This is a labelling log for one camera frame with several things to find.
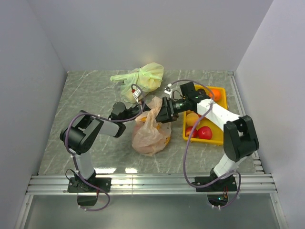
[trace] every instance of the white wall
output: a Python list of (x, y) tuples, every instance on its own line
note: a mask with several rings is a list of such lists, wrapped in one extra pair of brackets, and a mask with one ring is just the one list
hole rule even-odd
[(236, 70), (272, 0), (28, 0), (66, 70)]
[(65, 71), (25, 0), (0, 1), (0, 228), (40, 165)]
[(305, 1), (274, 0), (236, 71), (288, 224), (304, 228)]

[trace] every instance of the gray marble surface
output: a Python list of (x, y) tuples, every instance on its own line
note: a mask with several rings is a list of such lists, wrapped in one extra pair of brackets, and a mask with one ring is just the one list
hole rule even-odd
[[(120, 84), (112, 83), (112, 75), (126, 74), (128, 71), (71, 71), (62, 92), (55, 115), (50, 137), (41, 163), (40, 175), (64, 174), (68, 168), (74, 168), (70, 155), (63, 142), (59, 140), (61, 130), (80, 111), (108, 117), (112, 105), (122, 101)], [(195, 70), (166, 70), (161, 87), (147, 95), (150, 101), (154, 96), (163, 97), (163, 88), (176, 79), (198, 80), (205, 85), (226, 89), (228, 109), (238, 114), (233, 89), (227, 72), (207, 72)], [(98, 135), (90, 153), (97, 173), (181, 173), (182, 157), (186, 142), (182, 138), (183, 116), (172, 123), (171, 140), (167, 147), (156, 155), (143, 156), (137, 153), (131, 144), (134, 122), (126, 123), (127, 129), (120, 138)], [(222, 146), (191, 143), (187, 157), (189, 173), (210, 172), (223, 156)], [(241, 163), (239, 171), (253, 173), (255, 167), (251, 157)]]

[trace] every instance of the yellow fruit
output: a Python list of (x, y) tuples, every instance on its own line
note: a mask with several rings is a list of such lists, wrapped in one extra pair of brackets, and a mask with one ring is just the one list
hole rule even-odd
[(195, 123), (198, 121), (199, 119), (199, 116), (198, 114), (196, 113), (189, 113), (187, 116), (186, 116), (186, 124), (188, 126), (194, 126)]

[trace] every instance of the yellow plastic bag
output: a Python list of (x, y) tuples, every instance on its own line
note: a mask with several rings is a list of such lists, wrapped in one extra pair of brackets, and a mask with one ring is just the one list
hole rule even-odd
[(131, 85), (136, 83), (139, 85), (145, 94), (152, 92), (160, 87), (164, 67), (158, 63), (149, 63), (142, 68), (136, 68), (129, 74), (114, 75), (110, 77), (112, 82), (123, 81), (121, 86), (121, 95), (123, 99), (130, 103), (135, 103), (136, 100), (132, 95)]
[(132, 147), (140, 154), (152, 156), (166, 147), (170, 141), (172, 129), (171, 123), (156, 122), (162, 99), (154, 97), (147, 105), (151, 110), (143, 112), (135, 119)]

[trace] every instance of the yellow bin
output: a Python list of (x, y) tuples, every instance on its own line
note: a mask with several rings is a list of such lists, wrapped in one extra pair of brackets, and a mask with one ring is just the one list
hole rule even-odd
[[(200, 88), (203, 88), (200, 85), (195, 85), (195, 89), (198, 90)], [(225, 96), (225, 89), (223, 87), (211, 87), (208, 86), (209, 89), (218, 89), (221, 92), (221, 99), (217, 102), (218, 105), (222, 106), (225, 109), (228, 109), (227, 107), (227, 98)], [(188, 127), (185, 120), (186, 120), (186, 115), (189, 114), (191, 111), (186, 111), (183, 113), (183, 139), (185, 141), (187, 141), (188, 137), (185, 136), (185, 130)], [(214, 123), (212, 123), (210, 120), (208, 119), (203, 119), (200, 124), (197, 126), (197, 130), (202, 127), (202, 126), (208, 126), (210, 127), (210, 129), (212, 130), (212, 139), (211, 140), (207, 140), (207, 139), (200, 139), (200, 138), (191, 138), (191, 142), (203, 142), (203, 143), (207, 143), (207, 144), (213, 144), (213, 145), (219, 145), (222, 146), (224, 144), (224, 133), (223, 131), (216, 126)]]

